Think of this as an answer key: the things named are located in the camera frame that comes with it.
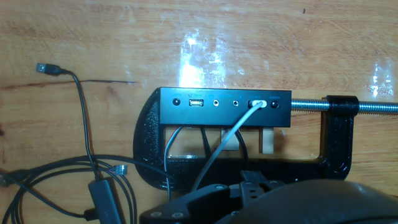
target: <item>power cord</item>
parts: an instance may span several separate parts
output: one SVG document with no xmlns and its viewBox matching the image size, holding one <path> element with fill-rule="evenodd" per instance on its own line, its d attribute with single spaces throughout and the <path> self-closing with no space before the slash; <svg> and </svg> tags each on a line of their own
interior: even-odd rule
<svg viewBox="0 0 398 224">
<path fill-rule="evenodd" d="M 58 76 L 58 75 L 71 75 L 73 80 L 76 83 L 77 91 L 79 92 L 79 99 L 80 99 L 80 104 L 81 104 L 81 113 L 83 115 L 83 127 L 85 130 L 85 144 L 86 144 L 86 151 L 87 151 L 87 156 L 90 160 L 91 167 L 93 168 L 93 172 L 95 175 L 95 181 L 100 181 L 100 175 L 98 174 L 98 170 L 94 164 L 93 158 L 91 157 L 91 149 L 90 149 L 90 135 L 88 134 L 88 117 L 87 117 L 87 106 L 86 106 L 86 100 L 84 97 L 83 89 L 81 87 L 81 83 L 77 76 L 68 70 L 60 68 L 58 65 L 51 65 L 51 64 L 43 64 L 43 63 L 38 63 L 36 65 L 36 72 L 44 73 L 47 75 L 52 75 L 52 76 Z"/>
</svg>

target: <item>black cable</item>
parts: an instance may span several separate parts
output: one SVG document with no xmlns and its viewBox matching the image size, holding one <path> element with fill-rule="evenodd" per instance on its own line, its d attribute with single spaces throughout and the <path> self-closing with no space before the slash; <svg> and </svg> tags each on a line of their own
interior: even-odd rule
<svg viewBox="0 0 398 224">
<path fill-rule="evenodd" d="M 84 218 L 83 215 L 79 215 L 79 214 L 75 214 L 75 213 L 71 213 L 68 212 L 62 208 L 60 208 L 59 206 L 53 204 L 52 202 L 49 202 L 48 200 L 46 200 L 45 198 L 41 197 L 39 194 L 37 194 L 36 192 L 32 191 L 31 189 L 27 188 L 25 185 L 19 183 L 18 181 L 12 179 L 11 177 L 9 177 L 7 174 L 3 173 L 0 171 L 0 175 L 2 175 L 4 178 L 13 181 L 15 184 L 17 184 L 19 187 L 23 188 L 24 190 L 28 191 L 29 193 L 31 193 L 33 196 L 37 197 L 39 200 L 41 200 L 42 202 L 46 203 L 48 206 L 56 209 L 57 211 L 59 211 L 60 213 L 64 214 L 64 215 L 69 215 L 71 217 L 75 217 L 75 218 Z"/>
<path fill-rule="evenodd" d="M 239 143 L 241 144 L 241 147 L 242 147 L 244 165 L 245 165 L 246 169 L 249 169 L 250 163 L 249 163 L 248 149 L 246 147 L 246 144 L 244 143 L 244 140 L 242 138 L 241 132 L 239 130 L 237 130 L 235 132 L 235 136 L 238 139 L 238 141 L 239 141 Z"/>
<path fill-rule="evenodd" d="M 82 115 L 83 115 L 83 126 L 84 126 L 84 132 L 85 132 L 85 146 L 86 146 L 86 152 L 87 152 L 87 156 L 81 156 L 81 157 L 74 157 L 74 158 L 70 158 L 70 159 L 64 159 L 61 161 L 57 161 L 57 162 L 53 162 L 51 164 L 47 164 L 44 166 L 40 166 L 40 167 L 36 167 L 33 168 L 31 170 L 19 170 L 19 171 L 15 171 L 15 172 L 11 172 L 10 176 L 8 176 L 7 174 L 3 173 L 0 171 L 0 174 L 3 176 L 3 179 L 0 179 L 0 185 L 5 187 L 8 186 L 10 183 L 15 183 L 17 185 L 20 186 L 20 189 L 18 190 L 18 192 L 16 193 L 16 196 L 14 197 L 14 200 L 11 202 L 9 208 L 6 211 L 6 214 L 4 215 L 3 218 L 3 224 L 7 223 L 7 220 L 9 218 L 9 216 L 11 215 L 11 222 L 13 224 L 20 224 L 21 223 L 21 214 L 20 214 L 20 201 L 22 200 L 22 197 L 24 195 L 25 192 L 29 192 L 32 195 L 34 195 L 35 197 L 37 197 L 39 200 L 43 201 L 44 203 L 46 203 L 47 205 L 51 206 L 52 208 L 56 209 L 57 211 L 65 214 L 65 215 L 69 215 L 71 217 L 78 217 L 78 218 L 84 218 L 84 215 L 79 215 L 76 213 L 72 213 L 72 212 L 68 212 L 60 207 L 58 207 L 57 205 L 55 205 L 54 203 L 50 202 L 49 200 L 46 200 L 45 198 L 43 198 L 43 196 L 41 196 L 40 194 L 34 192 L 33 190 L 31 190 L 30 188 L 33 187 L 35 184 L 38 184 L 39 182 L 51 178 L 53 176 L 56 175 L 61 175 L 61 174 L 68 174 L 68 173 L 72 173 L 72 172 L 87 172 L 87 171 L 92 171 L 95 173 L 95 180 L 99 181 L 101 180 L 100 178 L 100 174 L 99 171 L 103 170 L 103 169 L 99 169 L 98 166 L 96 166 L 95 162 L 106 166 L 106 167 L 111 167 L 109 164 L 99 161 L 98 159 L 110 159 L 110 160 L 117 160 L 117 161 L 124 161 L 124 162 L 128 162 L 131 164 L 135 164 L 135 165 L 139 165 L 139 166 L 143 166 L 146 167 L 148 169 L 154 170 L 168 178 L 171 178 L 174 180 L 174 178 L 170 175 L 168 175 L 165 172 L 162 172 L 159 169 L 156 169 L 155 167 L 152 167 L 148 164 L 145 164 L 143 162 L 139 162 L 139 161 L 135 161 L 133 159 L 130 159 L 128 157 L 120 157 L 120 156 L 109 156 L 109 155 L 98 155 L 98 156 L 94 156 L 91 155 L 91 149 L 90 149 L 90 145 L 91 145 L 91 136 L 89 135 L 90 130 L 89 130 L 89 124 L 88 124 L 88 115 L 87 115 L 87 108 L 86 108 L 86 102 L 85 102 L 85 97 L 84 97 L 84 93 L 83 93 L 83 89 L 81 87 L 81 83 L 79 81 L 79 79 L 77 78 L 77 76 L 68 70 L 64 70 L 62 68 L 60 68 L 57 65 L 51 65 L 51 64 L 41 64 L 38 63 L 37 64 L 37 68 L 36 68 L 37 72 L 42 72 L 42 73 L 46 73 L 47 75 L 61 75 L 61 74 L 69 74 L 73 77 L 77 89 L 78 89 L 78 93 L 79 93 L 79 98 L 80 98 L 80 103 L 81 103 L 81 111 L 82 111 Z M 68 170 L 61 170 L 58 172 L 53 172 L 51 174 L 47 174 L 41 178 L 38 178 L 38 176 L 40 176 L 41 174 L 43 174 L 44 172 L 48 172 L 52 169 L 56 169 L 59 167 L 65 167 L 65 166 L 72 166 L 72 165 L 82 165 L 82 166 L 91 166 L 92 169 L 68 169 Z M 105 172 L 107 172 L 121 187 L 123 192 L 126 195 L 127 198 L 127 203 L 129 204 L 129 212 L 130 212 L 130 218 L 131 218 L 131 224 L 134 224 L 135 222 L 137 222 L 137 206 L 136 206 L 136 198 L 134 195 L 134 191 L 132 190 L 132 187 L 130 185 L 130 183 L 128 182 L 128 180 L 125 177 L 121 177 L 122 180 L 126 183 L 129 191 L 130 191 L 130 195 L 132 197 L 133 203 L 131 203 L 130 200 L 130 196 L 129 193 L 127 192 L 127 189 L 125 188 L 125 186 L 123 185 L 123 183 L 121 183 L 121 181 L 113 174 L 111 173 L 109 170 L 104 170 Z"/>
<path fill-rule="evenodd" d="M 105 163 L 105 162 L 102 162 L 102 161 L 98 161 L 98 163 L 99 163 L 99 164 L 102 164 L 102 165 L 104 165 L 104 166 L 106 166 L 106 167 L 108 167 L 108 168 L 111 168 L 111 167 L 112 167 L 111 165 L 109 165 L 109 164 L 107 164 L 107 163 Z M 82 162 L 77 162 L 77 163 L 70 164 L 70 165 L 71 165 L 71 166 L 72 166 L 72 165 L 90 166 L 90 164 L 82 163 Z M 31 182 L 29 185 L 27 185 L 27 187 L 28 187 L 28 188 L 31 188 L 31 187 L 35 186 L 36 184 L 38 184 L 38 183 L 40 183 L 40 182 L 42 182 L 42 181 L 44 181 L 44 180 L 47 180 L 47 179 L 49 179 L 49 178 L 51 178 L 51 177 L 55 177 L 55 176 L 62 175 L 62 174 L 71 174 L 71 173 L 75 173 L 75 172 L 92 172 L 92 171 L 93 171 L 93 169 L 87 169 L 87 168 L 61 170 L 61 171 L 53 172 L 53 173 L 51 173 L 51 174 L 47 174 L 47 175 L 45 175 L 45 176 L 43 176 L 43 177 L 41 177 L 41 178 L 39 178 L 39 179 L 37 179 L 37 180 L 34 180 L 34 181 Z M 128 182 L 128 180 L 127 180 L 124 176 L 121 176 L 121 178 L 123 179 L 123 181 L 125 181 L 125 183 L 127 184 L 128 188 L 129 188 L 129 190 L 130 190 L 130 194 L 132 195 L 132 198 L 133 198 L 133 205 L 131 205 L 132 203 L 131 203 L 131 201 L 130 201 L 129 194 L 127 193 L 127 190 L 126 190 L 125 186 L 123 186 L 123 184 L 120 182 L 120 180 L 117 179 L 117 177 L 116 177 L 114 174 L 109 173 L 108 171 L 105 171 L 105 172 L 107 172 L 113 179 L 115 179 L 115 181 L 116 181 L 116 182 L 121 186 L 121 188 L 123 189 L 123 192 L 125 193 L 126 198 L 127 198 L 127 203 L 129 204 L 129 211 L 130 211 L 131 223 L 132 223 L 132 224 L 136 223 L 136 222 L 137 222 L 137 221 L 136 221 L 136 220 L 137 220 L 137 215 L 136 215 L 136 214 L 137 214 L 136 199 L 135 199 L 135 195 L 134 195 L 134 192 L 132 191 L 132 187 L 131 187 L 130 183 Z M 14 200 L 12 201 L 12 203 L 11 203 L 11 205 L 10 205 L 11 207 L 9 207 L 9 209 L 7 210 L 7 212 L 6 212 L 5 216 L 4 216 L 4 219 L 3 219 L 3 223 L 4 223 L 4 224 L 7 222 L 7 219 L 8 219 L 8 217 L 9 217 L 9 210 L 14 210 L 15 218 L 14 218 L 14 216 L 11 216 L 11 218 L 12 218 L 12 220 L 15 219 L 15 220 L 17 221 L 17 224 L 19 223 L 20 218 L 19 218 L 19 212 L 18 212 L 18 208 L 19 208 L 18 203 L 19 203 L 19 201 L 21 200 L 21 198 L 23 197 L 23 195 L 24 195 L 25 192 L 26 192 L 26 191 L 23 190 L 22 192 L 18 192 L 17 195 L 15 196 Z"/>
<path fill-rule="evenodd" d="M 67 74 L 67 75 L 71 75 L 73 80 L 76 83 L 76 87 L 77 87 L 77 91 L 79 92 L 79 99 L 80 99 L 80 104 L 81 104 L 81 113 L 83 115 L 83 127 L 84 127 L 84 132 L 85 132 L 85 145 L 86 145 L 86 152 L 87 152 L 87 156 L 89 159 L 89 162 L 93 168 L 93 172 L 95 175 L 95 180 L 96 181 L 100 181 L 100 175 L 98 174 L 98 170 L 94 164 L 92 155 L 91 155 L 91 149 L 90 149 L 90 135 L 89 135 L 89 130 L 88 130 L 88 117 L 87 117 L 87 106 L 86 106 L 86 100 L 85 100 L 85 96 L 83 93 L 83 88 L 81 87 L 81 83 L 79 81 L 79 79 L 77 78 L 77 76 L 68 70 L 62 69 L 60 68 L 58 65 L 51 65 L 51 64 L 42 64 L 42 63 L 38 63 L 36 66 L 36 72 L 41 72 L 41 73 L 45 73 L 47 75 L 53 75 L 53 76 L 57 76 L 57 75 L 61 75 L 61 74 Z"/>
<path fill-rule="evenodd" d="M 203 145 L 205 146 L 205 155 L 206 155 L 206 158 L 209 159 L 211 157 L 211 149 L 210 149 L 209 142 L 207 140 L 205 127 L 200 126 L 200 132 L 201 132 L 201 136 L 203 138 Z"/>
<path fill-rule="evenodd" d="M 161 174 L 161 175 L 163 175 L 165 177 L 168 177 L 168 178 L 172 179 L 173 181 L 177 181 L 177 180 L 175 180 L 175 178 L 173 176 L 169 175 L 168 173 L 166 173 L 166 172 L 164 172 L 164 171 L 162 171 L 162 170 L 160 170 L 158 168 L 155 168 L 155 167 L 153 167 L 151 165 L 148 165 L 148 164 L 146 164 L 144 162 L 131 159 L 129 157 L 114 156 L 114 155 L 93 155 L 93 159 L 94 160 L 98 160 L 98 159 L 103 160 L 104 159 L 104 160 L 113 160 L 113 161 L 127 162 L 127 163 L 130 163 L 130 164 L 134 164 L 136 166 L 142 166 L 142 167 L 145 167 L 147 169 L 153 170 L 153 171 L 157 172 L 158 174 Z M 73 157 L 73 158 L 69 158 L 69 159 L 62 159 L 60 161 L 55 161 L 55 162 L 52 162 L 52 163 L 49 163 L 49 164 L 46 164 L 46 165 L 42 165 L 42 166 L 39 166 L 39 167 L 35 167 L 35 168 L 32 168 L 32 169 L 29 169 L 29 170 L 27 170 L 27 172 L 31 172 L 31 173 L 32 172 L 40 172 L 41 170 L 54 169 L 54 167 L 58 167 L 58 166 L 60 166 L 62 164 L 65 165 L 65 164 L 70 164 L 70 163 L 74 163 L 74 162 L 81 162 L 81 161 L 88 161 L 88 157 L 87 156 L 78 156 L 78 157 Z"/>
<path fill-rule="evenodd" d="M 103 161 L 97 161 L 99 164 L 104 165 L 108 168 L 111 168 L 112 166 L 103 162 Z M 130 182 L 126 179 L 125 176 L 120 176 L 120 178 L 122 178 L 122 180 L 124 181 L 124 183 L 127 185 L 129 191 L 130 191 L 130 195 L 132 198 L 132 210 L 131 210 L 131 206 L 129 205 L 129 212 L 130 212 L 130 219 L 131 219 L 131 223 L 137 223 L 137 218 L 138 218 L 138 211 L 137 211 L 137 200 L 136 200 L 136 195 L 134 194 L 134 191 L 131 187 Z"/>
<path fill-rule="evenodd" d="M 80 99 L 80 104 L 81 104 L 81 113 L 83 115 L 83 127 L 85 130 L 85 144 L 86 144 L 86 152 L 87 152 L 87 156 L 88 156 L 88 160 L 90 161 L 91 167 L 93 168 L 93 172 L 95 175 L 95 180 L 96 181 L 100 181 L 100 175 L 98 175 L 98 170 L 94 164 L 93 158 L 91 156 L 91 149 L 90 149 L 90 136 L 88 134 L 88 125 L 87 125 L 87 106 L 86 106 L 86 100 L 83 94 L 83 89 L 81 87 L 81 83 L 79 81 L 79 79 L 77 78 L 77 76 L 71 72 L 71 71 L 66 71 L 67 74 L 71 75 L 73 77 L 73 80 L 76 83 L 77 86 L 77 91 L 79 92 L 79 99 Z"/>
</svg>

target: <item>white plug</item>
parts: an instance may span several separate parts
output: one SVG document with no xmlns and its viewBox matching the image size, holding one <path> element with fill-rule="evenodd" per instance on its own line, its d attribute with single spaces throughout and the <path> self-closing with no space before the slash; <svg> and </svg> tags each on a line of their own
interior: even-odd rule
<svg viewBox="0 0 398 224">
<path fill-rule="evenodd" d="M 265 108 L 267 106 L 267 101 L 265 100 L 251 100 L 249 101 L 249 107 L 252 108 L 253 106 L 256 106 L 259 103 L 262 103 L 261 108 Z"/>
</svg>

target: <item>white cable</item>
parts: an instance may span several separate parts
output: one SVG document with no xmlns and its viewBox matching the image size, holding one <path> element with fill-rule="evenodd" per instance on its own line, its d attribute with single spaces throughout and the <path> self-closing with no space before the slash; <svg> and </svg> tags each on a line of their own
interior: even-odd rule
<svg viewBox="0 0 398 224">
<path fill-rule="evenodd" d="M 235 124 L 235 126 L 233 126 L 233 128 L 229 131 L 229 133 L 226 135 L 226 137 L 224 138 L 224 140 L 221 142 L 221 144 L 217 147 L 217 149 L 214 151 L 213 155 L 211 155 L 210 159 L 207 161 L 207 163 L 205 164 L 205 166 L 203 167 L 203 169 L 200 171 L 195 183 L 193 184 L 192 190 L 196 191 L 199 187 L 199 184 L 201 182 L 201 180 L 203 179 L 203 177 L 205 176 L 207 170 L 210 168 L 210 166 L 212 165 L 212 163 L 216 160 L 218 154 L 223 150 L 223 148 L 225 147 L 226 143 L 229 141 L 229 139 L 235 134 L 235 132 L 242 126 L 242 124 L 256 111 L 258 110 L 260 107 L 262 106 L 262 102 L 259 102 L 258 104 L 256 104 L 255 106 L 253 106 L 252 108 L 250 108 L 250 110 L 248 110 L 248 112 L 246 112 L 242 118 Z"/>
<path fill-rule="evenodd" d="M 172 147 L 172 144 L 175 140 L 175 138 L 177 137 L 177 135 L 179 134 L 179 132 L 181 131 L 182 126 L 177 128 L 177 130 L 174 131 L 174 133 L 172 134 L 172 136 L 170 137 L 166 148 L 164 149 L 164 172 L 167 172 L 167 157 L 169 156 L 169 150 Z M 167 183 L 167 199 L 169 201 L 172 200 L 172 191 L 170 189 L 170 182 L 169 182 L 169 178 L 166 178 L 166 183 Z"/>
</svg>

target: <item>cable plug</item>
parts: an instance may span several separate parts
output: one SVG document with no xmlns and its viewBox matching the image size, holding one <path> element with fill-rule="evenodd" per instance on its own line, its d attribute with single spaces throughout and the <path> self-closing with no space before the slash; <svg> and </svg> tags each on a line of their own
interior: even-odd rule
<svg viewBox="0 0 398 224">
<path fill-rule="evenodd" d="M 30 172 L 28 170 L 22 169 L 22 170 L 12 171 L 7 175 L 13 178 L 14 180 L 23 181 L 30 175 Z M 0 187 L 8 187 L 12 184 L 15 184 L 12 180 L 9 180 L 4 177 L 0 178 Z"/>
<path fill-rule="evenodd" d="M 47 75 L 58 76 L 61 74 L 66 74 L 68 71 L 62 69 L 58 65 L 37 63 L 36 72 L 44 73 Z"/>
</svg>

